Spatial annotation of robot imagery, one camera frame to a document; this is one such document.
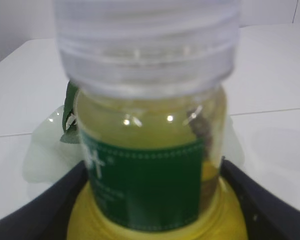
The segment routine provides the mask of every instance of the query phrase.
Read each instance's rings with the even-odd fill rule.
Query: plastic bottle cap
[[[65,71],[90,93],[188,95],[234,67],[238,0],[56,0],[55,15]]]

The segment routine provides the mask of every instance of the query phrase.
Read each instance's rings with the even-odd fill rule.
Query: glass bottle
[[[221,82],[233,70],[238,1],[57,0],[55,9],[60,56],[81,88],[82,195],[95,199],[96,234],[199,239],[226,206]]]

